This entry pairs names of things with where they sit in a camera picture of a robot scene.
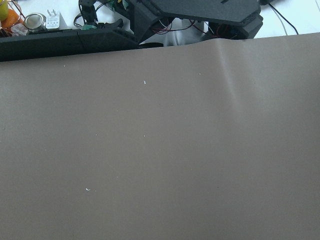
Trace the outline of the black equipment on desk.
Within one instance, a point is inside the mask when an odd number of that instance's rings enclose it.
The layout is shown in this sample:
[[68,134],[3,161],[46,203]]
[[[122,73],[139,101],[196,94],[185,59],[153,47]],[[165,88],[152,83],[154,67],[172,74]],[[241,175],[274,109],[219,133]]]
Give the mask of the black equipment on desk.
[[88,29],[35,32],[0,40],[2,62],[140,49],[155,34],[170,31],[175,19],[207,22],[216,38],[252,39],[263,25],[256,0],[113,0],[112,8],[129,20],[98,23],[95,2],[81,0],[80,13]]

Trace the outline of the white power adapter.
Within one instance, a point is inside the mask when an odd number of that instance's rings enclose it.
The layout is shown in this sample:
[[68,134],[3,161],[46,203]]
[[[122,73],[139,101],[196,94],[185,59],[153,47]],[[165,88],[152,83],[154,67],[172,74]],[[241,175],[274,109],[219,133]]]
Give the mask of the white power adapter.
[[54,9],[47,10],[46,28],[48,30],[59,30],[63,26],[64,20],[60,11]]

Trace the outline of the metal tape roll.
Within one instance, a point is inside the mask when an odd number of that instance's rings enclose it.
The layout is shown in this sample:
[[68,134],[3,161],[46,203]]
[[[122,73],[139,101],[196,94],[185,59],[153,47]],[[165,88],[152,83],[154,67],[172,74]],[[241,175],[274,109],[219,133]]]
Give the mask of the metal tape roll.
[[47,30],[46,17],[41,13],[27,15],[23,24],[30,32],[43,32]]

